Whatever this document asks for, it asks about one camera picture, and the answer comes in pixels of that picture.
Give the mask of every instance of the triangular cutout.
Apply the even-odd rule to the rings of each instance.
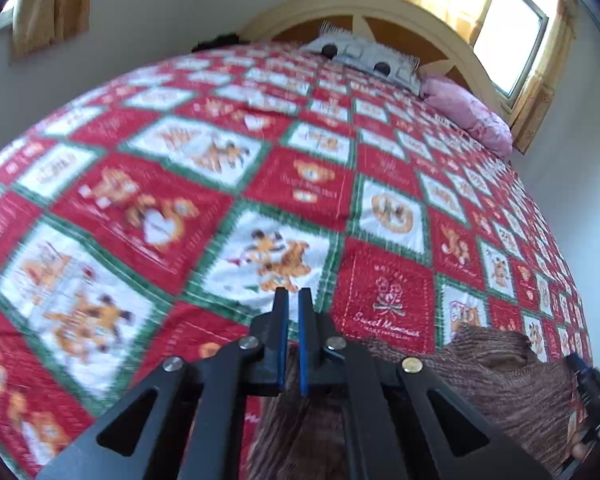
[[[96,437],[97,443],[122,456],[133,455],[157,397],[157,390],[145,391]]]
[[[440,428],[445,433],[454,456],[468,455],[489,443],[487,436],[478,430],[439,391],[429,390],[427,397],[436,412]]]

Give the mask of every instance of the pink pillow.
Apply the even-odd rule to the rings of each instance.
[[[451,79],[441,75],[425,76],[420,97],[500,158],[511,156],[512,139],[507,123]]]

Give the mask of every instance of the wooden headboard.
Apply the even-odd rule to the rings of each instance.
[[[500,110],[493,83],[471,47],[433,14],[403,0],[288,0],[255,18],[240,36],[308,43],[318,37],[324,21],[418,56],[421,66],[438,62],[452,67],[449,78],[491,110]]]

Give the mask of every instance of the window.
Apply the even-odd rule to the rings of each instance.
[[[2,8],[0,13],[0,29],[11,25],[13,21],[13,7],[17,0],[7,0],[7,3]]]
[[[493,0],[474,52],[512,107],[542,52],[556,0]]]

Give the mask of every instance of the wall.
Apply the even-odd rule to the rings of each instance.
[[[513,165],[568,261],[600,368],[600,33],[582,9],[576,34],[542,129]]]
[[[91,0],[90,30],[10,64],[0,31],[0,149],[73,97],[192,45],[192,0]]]

